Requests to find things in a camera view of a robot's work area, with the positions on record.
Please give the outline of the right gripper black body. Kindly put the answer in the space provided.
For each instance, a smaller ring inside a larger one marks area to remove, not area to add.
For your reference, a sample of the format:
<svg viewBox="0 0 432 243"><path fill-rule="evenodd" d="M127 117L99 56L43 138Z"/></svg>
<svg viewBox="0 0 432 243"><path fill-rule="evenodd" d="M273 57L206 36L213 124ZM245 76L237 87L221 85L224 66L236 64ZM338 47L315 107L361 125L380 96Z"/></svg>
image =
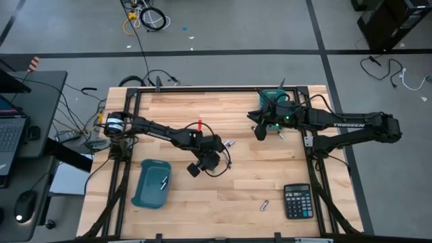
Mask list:
<svg viewBox="0 0 432 243"><path fill-rule="evenodd" d="M302 118L302 105L288 99L265 101L265 128L267 131L293 128Z"/></svg>

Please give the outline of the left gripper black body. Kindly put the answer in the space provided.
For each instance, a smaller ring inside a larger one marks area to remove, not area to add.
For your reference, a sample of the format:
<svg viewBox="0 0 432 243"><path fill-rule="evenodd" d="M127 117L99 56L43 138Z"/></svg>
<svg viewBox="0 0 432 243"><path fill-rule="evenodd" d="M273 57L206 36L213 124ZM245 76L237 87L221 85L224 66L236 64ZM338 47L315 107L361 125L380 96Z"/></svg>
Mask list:
<svg viewBox="0 0 432 243"><path fill-rule="evenodd" d="M198 162L197 166L201 171L213 171L220 162L219 153L224 150L224 145L220 136L210 135L203 136L200 140L200 149L196 155Z"/></svg>

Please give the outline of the light teal plastic bin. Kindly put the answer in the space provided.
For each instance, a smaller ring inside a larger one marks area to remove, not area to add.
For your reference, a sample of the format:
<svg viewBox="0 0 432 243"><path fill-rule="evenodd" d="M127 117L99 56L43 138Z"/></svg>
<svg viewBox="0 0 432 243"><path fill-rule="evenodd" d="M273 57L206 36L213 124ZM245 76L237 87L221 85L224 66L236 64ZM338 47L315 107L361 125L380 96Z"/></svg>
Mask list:
<svg viewBox="0 0 432 243"><path fill-rule="evenodd" d="M276 103L280 103L280 102L284 102L284 101L289 101L290 100L290 96L281 89L270 89L270 90L262 90L262 93L270 100L277 100ZM276 132L280 132L282 130L282 127L280 126L274 126L274 125L268 125L267 126L267 131L276 131Z"/></svg>

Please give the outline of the dark teal plastic bin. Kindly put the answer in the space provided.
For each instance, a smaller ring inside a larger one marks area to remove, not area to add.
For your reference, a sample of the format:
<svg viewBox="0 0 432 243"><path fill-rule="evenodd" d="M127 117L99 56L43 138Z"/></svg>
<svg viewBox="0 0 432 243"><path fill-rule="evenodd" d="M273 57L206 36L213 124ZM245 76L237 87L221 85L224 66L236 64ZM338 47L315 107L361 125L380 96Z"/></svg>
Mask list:
<svg viewBox="0 0 432 243"><path fill-rule="evenodd" d="M167 202L171 183L171 165L166 161L145 159L140 167L140 176L131 202L135 207L160 209ZM168 185L162 189L161 182L165 176L168 176Z"/></svg>

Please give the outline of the black desk calculator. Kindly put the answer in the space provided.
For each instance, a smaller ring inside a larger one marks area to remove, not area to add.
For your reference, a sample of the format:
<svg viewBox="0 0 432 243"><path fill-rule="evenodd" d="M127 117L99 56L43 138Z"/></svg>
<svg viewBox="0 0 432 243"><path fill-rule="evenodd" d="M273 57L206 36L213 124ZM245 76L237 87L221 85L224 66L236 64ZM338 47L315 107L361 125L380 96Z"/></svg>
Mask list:
<svg viewBox="0 0 432 243"><path fill-rule="evenodd" d="M288 219L311 219L314 216L311 186L309 184L286 184L283 201Z"/></svg>

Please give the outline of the black equipment case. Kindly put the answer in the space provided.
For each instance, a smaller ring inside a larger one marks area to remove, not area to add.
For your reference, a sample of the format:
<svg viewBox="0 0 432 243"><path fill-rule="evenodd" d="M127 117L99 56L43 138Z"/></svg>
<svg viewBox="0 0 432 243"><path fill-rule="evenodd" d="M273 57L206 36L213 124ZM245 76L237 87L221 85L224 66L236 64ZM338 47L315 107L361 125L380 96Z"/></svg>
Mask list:
<svg viewBox="0 0 432 243"><path fill-rule="evenodd" d="M374 0L357 24L370 50L393 49L412 29L405 0Z"/></svg>
<svg viewBox="0 0 432 243"><path fill-rule="evenodd" d="M432 0L389 0L389 7L394 18L390 36L400 41L432 11Z"/></svg>

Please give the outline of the black desk crossbar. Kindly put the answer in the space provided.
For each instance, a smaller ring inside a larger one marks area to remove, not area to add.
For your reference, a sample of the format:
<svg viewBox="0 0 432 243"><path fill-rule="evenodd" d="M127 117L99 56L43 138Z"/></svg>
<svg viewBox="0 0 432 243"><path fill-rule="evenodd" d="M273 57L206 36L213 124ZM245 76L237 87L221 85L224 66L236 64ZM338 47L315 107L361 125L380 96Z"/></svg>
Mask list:
<svg viewBox="0 0 432 243"><path fill-rule="evenodd" d="M90 172L92 159L73 151L61 143L48 138L43 149L43 155L54 156L57 160L62 161L82 171Z"/></svg>

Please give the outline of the white box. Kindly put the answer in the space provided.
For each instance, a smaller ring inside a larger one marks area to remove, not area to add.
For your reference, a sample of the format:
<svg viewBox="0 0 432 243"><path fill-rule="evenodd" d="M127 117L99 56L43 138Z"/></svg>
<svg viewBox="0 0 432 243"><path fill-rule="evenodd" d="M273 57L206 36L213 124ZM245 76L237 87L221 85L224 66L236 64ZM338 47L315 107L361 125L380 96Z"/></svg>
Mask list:
<svg viewBox="0 0 432 243"><path fill-rule="evenodd" d="M49 192L83 196L84 185L89 175L90 172L61 162L57 167Z"/></svg>

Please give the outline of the black power strip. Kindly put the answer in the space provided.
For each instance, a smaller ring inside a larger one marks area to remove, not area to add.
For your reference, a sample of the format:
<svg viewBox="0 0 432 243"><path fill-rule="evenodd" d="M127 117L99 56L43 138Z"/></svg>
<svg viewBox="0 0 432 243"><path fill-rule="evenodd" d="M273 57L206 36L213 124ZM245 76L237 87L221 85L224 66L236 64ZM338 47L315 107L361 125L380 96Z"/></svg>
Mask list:
<svg viewBox="0 0 432 243"><path fill-rule="evenodd" d="M81 133L75 130L62 131L55 135L55 139L59 143L69 142L72 140L79 139L80 137L81 137Z"/></svg>

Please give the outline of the dark grey side desk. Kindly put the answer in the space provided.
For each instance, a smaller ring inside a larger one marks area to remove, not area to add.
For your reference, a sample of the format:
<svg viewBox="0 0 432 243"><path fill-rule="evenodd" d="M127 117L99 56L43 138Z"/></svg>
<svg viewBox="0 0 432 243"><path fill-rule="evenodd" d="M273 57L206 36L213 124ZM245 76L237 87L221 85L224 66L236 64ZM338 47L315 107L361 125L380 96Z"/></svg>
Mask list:
<svg viewBox="0 0 432 243"><path fill-rule="evenodd" d="M7 188L0 189L0 209L3 221L0 222L0 243L26 242L33 237L36 226L43 220L53 173L58 160L54 156L43 155L49 130L67 78L65 71L15 72L17 78L25 79L24 84L31 88L30 93L4 94L7 100L21 109L27 116L27 125L20 149L13 161ZM27 140L30 126L40 128L39 140ZM18 223L14 216L15 203L21 193L27 190L37 192L36 205L32 218L26 223Z"/></svg>

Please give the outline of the small black desk device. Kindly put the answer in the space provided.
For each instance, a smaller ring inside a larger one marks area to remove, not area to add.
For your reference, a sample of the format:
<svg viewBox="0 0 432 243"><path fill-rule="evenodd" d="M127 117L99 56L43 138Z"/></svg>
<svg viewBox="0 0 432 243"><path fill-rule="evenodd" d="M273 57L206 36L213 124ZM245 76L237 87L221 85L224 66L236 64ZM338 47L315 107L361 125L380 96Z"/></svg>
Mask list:
<svg viewBox="0 0 432 243"><path fill-rule="evenodd" d="M41 129L38 126L30 126L27 129L27 140L39 140L41 137Z"/></svg>

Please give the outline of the black computer mouse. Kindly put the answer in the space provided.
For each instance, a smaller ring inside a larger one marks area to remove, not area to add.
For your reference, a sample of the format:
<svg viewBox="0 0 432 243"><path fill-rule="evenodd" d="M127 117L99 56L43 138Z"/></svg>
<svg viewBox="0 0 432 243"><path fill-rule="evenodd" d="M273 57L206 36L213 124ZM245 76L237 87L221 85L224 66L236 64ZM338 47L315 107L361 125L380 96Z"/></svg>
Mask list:
<svg viewBox="0 0 432 243"><path fill-rule="evenodd" d="M36 198L37 192L34 190L27 190L19 195L14 207L14 216L18 223L26 223L32 218Z"/></svg>

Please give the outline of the grey laptop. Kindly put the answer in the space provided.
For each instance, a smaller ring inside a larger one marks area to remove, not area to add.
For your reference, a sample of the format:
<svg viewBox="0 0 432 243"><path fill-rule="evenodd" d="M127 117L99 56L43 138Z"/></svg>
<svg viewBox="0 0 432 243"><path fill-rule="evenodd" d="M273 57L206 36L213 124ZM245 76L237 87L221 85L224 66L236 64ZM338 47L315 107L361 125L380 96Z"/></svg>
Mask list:
<svg viewBox="0 0 432 243"><path fill-rule="evenodd" d="M8 187L27 119L24 113L0 95L0 189Z"/></svg>

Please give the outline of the black monitor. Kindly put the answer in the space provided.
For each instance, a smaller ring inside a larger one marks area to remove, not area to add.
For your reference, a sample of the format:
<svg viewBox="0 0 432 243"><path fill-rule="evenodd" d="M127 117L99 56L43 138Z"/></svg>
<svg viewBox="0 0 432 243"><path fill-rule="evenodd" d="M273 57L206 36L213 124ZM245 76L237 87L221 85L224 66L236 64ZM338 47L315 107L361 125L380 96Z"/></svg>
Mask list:
<svg viewBox="0 0 432 243"><path fill-rule="evenodd" d="M0 93L30 93L31 88L0 69Z"/></svg>

